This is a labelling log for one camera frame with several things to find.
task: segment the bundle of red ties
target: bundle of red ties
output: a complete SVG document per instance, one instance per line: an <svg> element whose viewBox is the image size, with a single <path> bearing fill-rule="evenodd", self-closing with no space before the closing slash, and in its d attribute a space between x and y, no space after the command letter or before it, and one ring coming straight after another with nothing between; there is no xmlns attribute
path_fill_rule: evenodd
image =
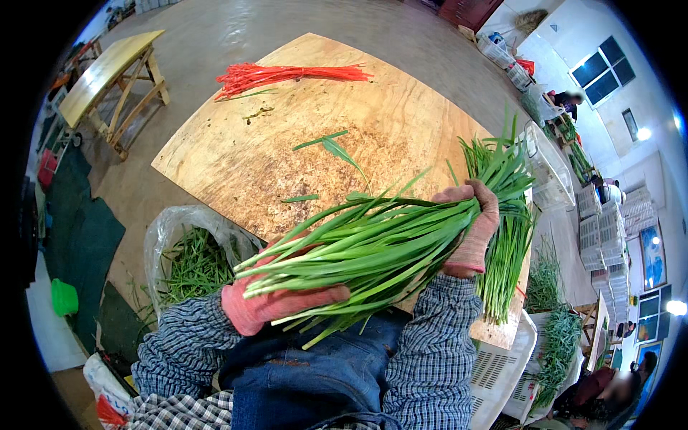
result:
<svg viewBox="0 0 688 430"><path fill-rule="evenodd" d="M215 99L231 97L247 89L261 87L288 79L330 78L341 80L368 80L373 75L363 73L363 64L344 67L263 67L254 63L232 64L227 67L227 74L215 78L224 83L222 92Z"/></svg>

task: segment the door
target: door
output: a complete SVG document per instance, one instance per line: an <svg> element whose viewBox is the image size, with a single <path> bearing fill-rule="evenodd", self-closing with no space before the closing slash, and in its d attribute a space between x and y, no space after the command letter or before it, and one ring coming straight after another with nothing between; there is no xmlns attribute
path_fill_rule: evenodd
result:
<svg viewBox="0 0 688 430"><path fill-rule="evenodd" d="M504 0L446 0L439 15L477 33Z"/></svg>

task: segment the pink glove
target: pink glove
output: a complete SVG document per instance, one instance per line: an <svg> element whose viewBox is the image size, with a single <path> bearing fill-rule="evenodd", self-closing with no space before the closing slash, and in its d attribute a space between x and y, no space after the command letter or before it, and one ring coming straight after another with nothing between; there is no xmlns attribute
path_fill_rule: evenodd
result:
<svg viewBox="0 0 688 430"><path fill-rule="evenodd" d="M471 278L475 273L485 273L485 250L499 225L499 202L497 196L476 179L466 180L466 185L459 187L450 186L432 197L433 202L447 203L473 196L480 203L482 213L442 268L445 274L456 278Z"/></svg>
<svg viewBox="0 0 688 430"><path fill-rule="evenodd" d="M304 232L297 235L295 239L307 234L308 232ZM296 257L297 255L305 254L306 251L301 250L293 255ZM276 255L263 258L255 266L262 266L276 258ZM269 321L284 318L302 310L344 301L350 295L349 288L340 283L311 290L276 291L246 300L244 298L246 286L264 276L266 274L241 278L234 282L234 285L227 285L222 288L222 310L232 321L237 331L244 336L253 336Z"/></svg>

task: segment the wooden board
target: wooden board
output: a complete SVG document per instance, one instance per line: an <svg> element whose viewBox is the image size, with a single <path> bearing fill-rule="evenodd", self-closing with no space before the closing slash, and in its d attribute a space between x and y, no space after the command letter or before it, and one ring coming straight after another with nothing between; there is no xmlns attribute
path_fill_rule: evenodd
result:
<svg viewBox="0 0 688 430"><path fill-rule="evenodd" d="M597 318L595 318L595 330L592 334L592 344L590 345L590 359L586 369L594 372L597 359L600 354L606 354L606 339L608 331L602 328L604 320L607 319L607 329L609 329L609 311L607 310L607 303L602 294L597 299Z"/></svg>
<svg viewBox="0 0 688 430"><path fill-rule="evenodd" d="M468 177L456 136L470 140L490 134L477 121L412 76L362 51L315 34L287 43L260 65L337 67L366 63L375 75L366 82L289 80L238 100L207 100L170 138L151 166L212 209L266 240L341 204L365 182L351 165L312 145L292 148L347 129L336 141L353 157L379 193L397 189L427 167L411 195L429 199L453 185L445 159L460 181ZM251 119L261 107L274 110ZM319 194L319 200L292 204L289 197ZM475 333L495 343L492 333ZM497 346L510 347L499 341Z"/></svg>
<svg viewBox="0 0 688 430"><path fill-rule="evenodd" d="M67 124L74 128L97 103L101 92L107 91L119 75L141 55L165 30L137 34L110 45L84 71L60 104Z"/></svg>

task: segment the denim pants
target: denim pants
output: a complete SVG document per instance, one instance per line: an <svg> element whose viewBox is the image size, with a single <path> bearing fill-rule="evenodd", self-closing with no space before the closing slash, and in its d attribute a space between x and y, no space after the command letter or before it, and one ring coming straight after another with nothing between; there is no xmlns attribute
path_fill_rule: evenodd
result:
<svg viewBox="0 0 688 430"><path fill-rule="evenodd" d="M303 334L265 327L227 353L219 375L222 389L234 390L233 429L309 429L337 422L374 422L399 429L382 412L385 369L411 315L389 308L331 334L308 351L301 346L330 321Z"/></svg>

